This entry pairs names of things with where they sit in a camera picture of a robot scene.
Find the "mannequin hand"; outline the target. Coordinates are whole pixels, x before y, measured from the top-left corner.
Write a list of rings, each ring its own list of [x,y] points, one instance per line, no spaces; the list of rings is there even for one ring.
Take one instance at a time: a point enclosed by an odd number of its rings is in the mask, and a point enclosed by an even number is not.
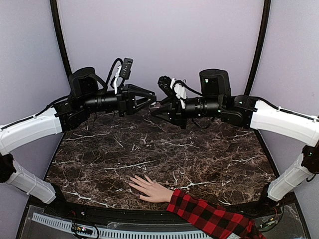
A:
[[[153,181],[147,175],[144,175],[144,179],[135,175],[134,177],[130,177],[130,181],[129,185],[141,193],[138,195],[138,198],[143,201],[169,203],[172,198],[173,190]]]

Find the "red plaid sleeve forearm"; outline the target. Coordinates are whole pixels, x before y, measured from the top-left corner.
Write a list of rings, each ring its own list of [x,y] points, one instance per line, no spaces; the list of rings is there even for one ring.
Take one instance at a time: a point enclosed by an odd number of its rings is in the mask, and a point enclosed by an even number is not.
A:
[[[177,189],[166,209],[186,220],[213,239],[227,239],[231,235],[240,239],[264,239],[253,219],[232,213],[224,207],[211,205]]]

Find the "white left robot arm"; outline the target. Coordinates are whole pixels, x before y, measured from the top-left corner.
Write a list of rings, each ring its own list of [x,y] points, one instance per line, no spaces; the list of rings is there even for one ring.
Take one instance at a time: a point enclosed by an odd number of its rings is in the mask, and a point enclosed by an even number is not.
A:
[[[108,81],[96,75],[93,67],[77,70],[68,78],[71,92],[50,103],[41,112],[0,127],[0,181],[50,205],[59,217],[70,213],[70,205],[58,186],[45,182],[25,170],[11,152],[50,135],[76,129],[91,114],[118,112],[133,115],[156,101],[155,93],[120,83],[108,90]]]

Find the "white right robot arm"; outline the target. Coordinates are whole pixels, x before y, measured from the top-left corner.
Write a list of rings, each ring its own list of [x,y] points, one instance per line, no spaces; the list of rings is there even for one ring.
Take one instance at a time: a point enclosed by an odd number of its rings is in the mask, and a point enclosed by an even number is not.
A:
[[[254,211],[265,216],[291,190],[319,173],[319,119],[277,107],[254,96],[231,95],[229,75],[220,69],[199,73],[201,93],[187,97],[190,89],[182,80],[162,76],[158,85],[167,95],[150,106],[151,115],[181,128],[188,119],[219,118],[237,127],[266,130],[288,136],[305,144],[297,160],[263,190]]]

